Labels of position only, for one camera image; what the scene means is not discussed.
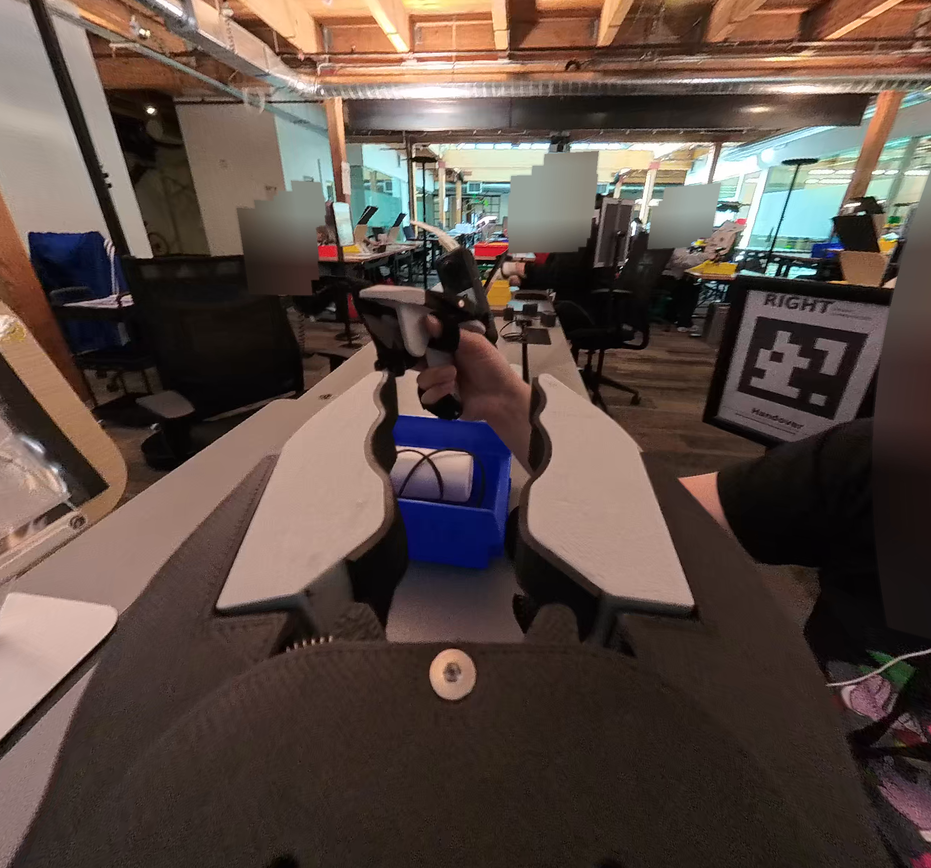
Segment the person's black shirt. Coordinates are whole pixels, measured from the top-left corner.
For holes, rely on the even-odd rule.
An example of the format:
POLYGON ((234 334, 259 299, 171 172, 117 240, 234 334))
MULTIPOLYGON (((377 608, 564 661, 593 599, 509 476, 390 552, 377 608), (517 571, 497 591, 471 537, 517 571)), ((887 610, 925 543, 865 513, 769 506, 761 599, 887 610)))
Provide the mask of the person's black shirt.
POLYGON ((723 520, 759 564, 815 571, 804 635, 819 662, 865 663, 882 641, 872 497, 873 420, 839 424, 728 467, 723 520))

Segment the cardboard box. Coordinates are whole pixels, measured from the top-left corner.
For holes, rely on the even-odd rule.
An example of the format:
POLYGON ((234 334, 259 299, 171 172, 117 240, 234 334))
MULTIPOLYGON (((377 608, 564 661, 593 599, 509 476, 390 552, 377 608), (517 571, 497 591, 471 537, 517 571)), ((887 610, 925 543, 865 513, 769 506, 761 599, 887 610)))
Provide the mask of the cardboard box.
POLYGON ((881 287, 894 289, 897 274, 891 272, 891 254, 883 252, 844 250, 839 252, 837 258, 842 278, 841 284, 851 284, 863 287, 881 287))

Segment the black floor lamp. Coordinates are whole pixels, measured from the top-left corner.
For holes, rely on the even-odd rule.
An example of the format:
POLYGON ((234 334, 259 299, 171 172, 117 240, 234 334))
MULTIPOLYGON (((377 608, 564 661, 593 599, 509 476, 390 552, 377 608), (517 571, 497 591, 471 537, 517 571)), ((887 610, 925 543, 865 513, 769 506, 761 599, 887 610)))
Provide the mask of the black floor lamp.
POLYGON ((775 250, 776 242, 778 239, 778 235, 780 234, 781 227, 785 221, 788 205, 796 189, 796 184, 800 176, 800 173, 803 168, 807 168, 813 164, 817 164, 818 161, 819 161, 818 157, 795 157, 795 158, 789 158, 789 159, 782 160, 781 162, 781 164, 784 167, 790 167, 792 169, 792 176, 788 184, 783 207, 779 213, 779 217, 777 219, 777 222, 775 223, 773 233, 771 234, 771 237, 770 237, 769 246, 767 248, 767 252, 765 256, 765 263, 767 265, 771 262, 772 258, 774 257, 774 250, 775 250))

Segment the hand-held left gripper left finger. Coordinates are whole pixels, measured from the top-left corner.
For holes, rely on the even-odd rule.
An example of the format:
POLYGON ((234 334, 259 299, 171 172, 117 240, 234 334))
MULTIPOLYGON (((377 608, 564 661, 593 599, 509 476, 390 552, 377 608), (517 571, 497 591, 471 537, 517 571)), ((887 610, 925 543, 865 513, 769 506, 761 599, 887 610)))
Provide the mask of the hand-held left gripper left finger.
POLYGON ((285 613, 334 629, 366 606, 382 628, 409 567, 390 473, 396 378, 374 371, 282 446, 220 590, 224 617, 285 613))

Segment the wooden support post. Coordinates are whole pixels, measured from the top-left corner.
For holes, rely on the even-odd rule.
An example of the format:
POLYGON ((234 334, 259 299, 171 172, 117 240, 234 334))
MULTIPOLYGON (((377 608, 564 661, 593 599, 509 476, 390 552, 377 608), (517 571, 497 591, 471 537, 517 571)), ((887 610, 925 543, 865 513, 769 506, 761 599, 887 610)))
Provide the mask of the wooden support post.
POLYGON ((91 393, 54 316, 51 304, 1 197, 1 299, 29 328, 39 345, 84 403, 91 393))

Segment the silver ventilation duct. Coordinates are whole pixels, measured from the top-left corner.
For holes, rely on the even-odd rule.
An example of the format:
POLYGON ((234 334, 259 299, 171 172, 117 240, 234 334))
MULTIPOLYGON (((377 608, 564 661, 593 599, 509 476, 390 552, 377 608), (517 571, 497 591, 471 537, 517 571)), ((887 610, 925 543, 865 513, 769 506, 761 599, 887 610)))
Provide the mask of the silver ventilation duct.
POLYGON ((323 83, 288 67, 274 51, 249 32, 233 26, 201 0, 130 0, 161 19, 166 28, 227 67, 275 90, 306 100, 341 97, 420 99, 533 97, 542 95, 875 95, 878 78, 834 76, 821 79, 763 77, 638 78, 631 76, 582 80, 538 76, 488 82, 323 83))

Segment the wooden rounded board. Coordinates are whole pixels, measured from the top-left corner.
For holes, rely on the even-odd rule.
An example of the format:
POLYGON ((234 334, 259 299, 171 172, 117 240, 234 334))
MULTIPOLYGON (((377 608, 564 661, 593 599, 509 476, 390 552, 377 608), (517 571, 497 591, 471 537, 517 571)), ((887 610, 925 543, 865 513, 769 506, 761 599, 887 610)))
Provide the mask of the wooden rounded board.
POLYGON ((34 512, 68 509, 71 526, 95 525, 122 499, 125 459, 109 434, 5 303, 2 313, 2 420, 21 437, 25 493, 2 493, 2 506, 34 512))

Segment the black metal pole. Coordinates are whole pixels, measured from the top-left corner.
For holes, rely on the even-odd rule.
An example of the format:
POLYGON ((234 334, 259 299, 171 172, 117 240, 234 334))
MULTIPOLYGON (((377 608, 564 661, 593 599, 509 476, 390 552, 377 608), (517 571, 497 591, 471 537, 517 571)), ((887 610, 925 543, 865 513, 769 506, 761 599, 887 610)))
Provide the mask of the black metal pole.
POLYGON ((108 176, 99 162, 64 51, 53 24, 46 0, 27 0, 42 48, 48 59, 55 84, 62 99, 69 125, 74 133, 90 185, 93 189, 106 230, 119 257, 129 257, 130 247, 111 196, 108 176))

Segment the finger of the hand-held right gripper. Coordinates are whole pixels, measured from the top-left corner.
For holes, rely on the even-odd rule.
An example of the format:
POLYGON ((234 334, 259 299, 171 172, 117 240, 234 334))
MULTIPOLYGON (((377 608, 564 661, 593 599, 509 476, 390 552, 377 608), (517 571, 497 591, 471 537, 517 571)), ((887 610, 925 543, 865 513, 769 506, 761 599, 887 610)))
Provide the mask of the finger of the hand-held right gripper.
POLYGON ((358 292, 358 313, 375 348, 375 370, 404 374, 417 367, 436 366, 428 323, 436 313, 423 288, 370 285, 358 292))

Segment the grey computer monitor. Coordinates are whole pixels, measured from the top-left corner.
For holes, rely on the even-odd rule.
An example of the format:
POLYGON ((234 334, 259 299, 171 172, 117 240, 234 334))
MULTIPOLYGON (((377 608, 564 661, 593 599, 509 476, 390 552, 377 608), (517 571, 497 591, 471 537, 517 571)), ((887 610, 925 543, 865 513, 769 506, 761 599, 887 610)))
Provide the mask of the grey computer monitor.
POLYGON ((634 202, 603 197, 596 225, 593 269, 617 271, 623 266, 636 219, 634 202))

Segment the black mesh office chair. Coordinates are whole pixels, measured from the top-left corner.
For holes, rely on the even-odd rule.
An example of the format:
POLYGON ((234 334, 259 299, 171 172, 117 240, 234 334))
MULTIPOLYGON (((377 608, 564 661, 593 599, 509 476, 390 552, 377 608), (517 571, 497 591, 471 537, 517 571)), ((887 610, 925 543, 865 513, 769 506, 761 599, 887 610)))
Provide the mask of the black mesh office chair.
POLYGON ((645 256, 628 261, 611 283, 592 290, 582 303, 564 300, 556 312, 590 401, 608 413, 602 389, 642 401, 639 390, 606 375, 609 351, 645 350, 651 338, 650 295, 657 277, 645 256))

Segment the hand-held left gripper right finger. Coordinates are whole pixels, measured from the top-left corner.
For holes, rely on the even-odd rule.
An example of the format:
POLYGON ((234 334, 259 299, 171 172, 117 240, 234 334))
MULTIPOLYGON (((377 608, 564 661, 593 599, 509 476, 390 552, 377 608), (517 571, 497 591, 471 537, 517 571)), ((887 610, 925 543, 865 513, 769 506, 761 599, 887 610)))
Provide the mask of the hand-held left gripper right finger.
POLYGON ((603 646, 626 615, 694 617, 641 450, 551 374, 532 381, 528 464, 515 574, 532 609, 568 607, 582 641, 603 646))

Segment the blue fabric cover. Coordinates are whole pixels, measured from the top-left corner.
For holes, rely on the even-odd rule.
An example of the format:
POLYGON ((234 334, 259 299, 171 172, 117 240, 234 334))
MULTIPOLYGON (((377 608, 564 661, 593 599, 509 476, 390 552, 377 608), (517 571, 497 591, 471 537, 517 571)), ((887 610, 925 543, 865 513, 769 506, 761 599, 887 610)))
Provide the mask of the blue fabric cover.
MULTIPOLYGON (((127 291, 121 262, 99 232, 28 234, 32 267, 44 292, 80 287, 85 300, 127 291)), ((126 327, 106 321, 65 319, 64 339, 73 354, 106 350, 130 342, 126 327)))

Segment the blue plastic bin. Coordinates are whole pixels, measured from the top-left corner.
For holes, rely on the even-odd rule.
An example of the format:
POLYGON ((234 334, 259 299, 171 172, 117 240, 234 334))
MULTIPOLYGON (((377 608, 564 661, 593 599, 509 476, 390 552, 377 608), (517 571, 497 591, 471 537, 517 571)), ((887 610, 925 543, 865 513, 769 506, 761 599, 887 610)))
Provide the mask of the blue plastic bin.
POLYGON ((487 486, 481 505, 399 499, 413 561, 485 568, 504 552, 511 490, 511 452, 483 422, 399 416, 396 448, 460 448, 482 462, 487 486))

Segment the person's right forearm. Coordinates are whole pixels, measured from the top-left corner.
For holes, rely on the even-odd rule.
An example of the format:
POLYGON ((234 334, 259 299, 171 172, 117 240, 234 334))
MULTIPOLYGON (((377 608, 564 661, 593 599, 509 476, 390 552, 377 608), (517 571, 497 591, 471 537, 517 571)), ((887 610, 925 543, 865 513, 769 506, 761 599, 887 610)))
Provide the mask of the person's right forearm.
POLYGON ((487 423, 528 474, 530 466, 531 388, 514 367, 483 367, 465 382, 464 416, 487 423))

